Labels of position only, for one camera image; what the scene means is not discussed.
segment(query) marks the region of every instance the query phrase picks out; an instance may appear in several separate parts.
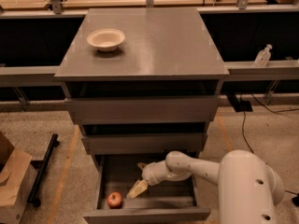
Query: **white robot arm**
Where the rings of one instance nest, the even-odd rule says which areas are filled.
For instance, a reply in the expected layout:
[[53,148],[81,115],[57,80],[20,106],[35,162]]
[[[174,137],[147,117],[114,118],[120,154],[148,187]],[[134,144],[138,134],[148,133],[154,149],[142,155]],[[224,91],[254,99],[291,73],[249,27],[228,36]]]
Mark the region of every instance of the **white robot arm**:
[[136,197],[148,185],[195,175],[218,186],[221,224],[277,223],[274,205],[284,196],[282,180],[252,153],[235,150],[225,155],[221,163],[216,163],[172,151],[165,161],[139,166],[143,169],[143,180],[136,182],[127,198]]

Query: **gray countertop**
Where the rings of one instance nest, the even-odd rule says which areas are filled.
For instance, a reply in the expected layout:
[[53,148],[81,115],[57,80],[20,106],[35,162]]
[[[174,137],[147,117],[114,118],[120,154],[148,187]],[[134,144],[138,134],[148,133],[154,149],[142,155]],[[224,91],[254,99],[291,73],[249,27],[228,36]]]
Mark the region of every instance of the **gray countertop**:
[[[86,40],[105,28],[126,35],[109,53]],[[195,7],[100,8],[89,10],[55,80],[209,79],[227,74]]]

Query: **red apple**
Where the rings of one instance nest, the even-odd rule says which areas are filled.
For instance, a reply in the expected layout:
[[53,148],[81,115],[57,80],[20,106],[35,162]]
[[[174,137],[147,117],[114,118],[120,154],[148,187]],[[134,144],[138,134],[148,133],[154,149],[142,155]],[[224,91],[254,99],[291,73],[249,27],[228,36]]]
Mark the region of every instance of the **red apple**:
[[121,208],[122,196],[117,191],[111,192],[107,197],[107,202],[110,208]]

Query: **cardboard box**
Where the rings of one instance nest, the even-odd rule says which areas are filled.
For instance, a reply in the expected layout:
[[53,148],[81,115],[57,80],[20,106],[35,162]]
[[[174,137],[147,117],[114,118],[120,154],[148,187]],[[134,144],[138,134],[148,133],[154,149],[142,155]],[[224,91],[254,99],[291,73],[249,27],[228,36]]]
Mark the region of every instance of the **cardboard box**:
[[32,156],[7,140],[0,132],[0,223],[20,223],[36,179]]

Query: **bowl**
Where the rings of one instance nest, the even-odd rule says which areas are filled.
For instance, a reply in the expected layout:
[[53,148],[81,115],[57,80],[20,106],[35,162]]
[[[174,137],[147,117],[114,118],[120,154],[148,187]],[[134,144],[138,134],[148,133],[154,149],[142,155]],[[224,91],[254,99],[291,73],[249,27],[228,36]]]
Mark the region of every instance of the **bowl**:
[[103,52],[116,50],[124,41],[125,35],[122,31],[116,29],[101,29],[90,33],[87,42]]

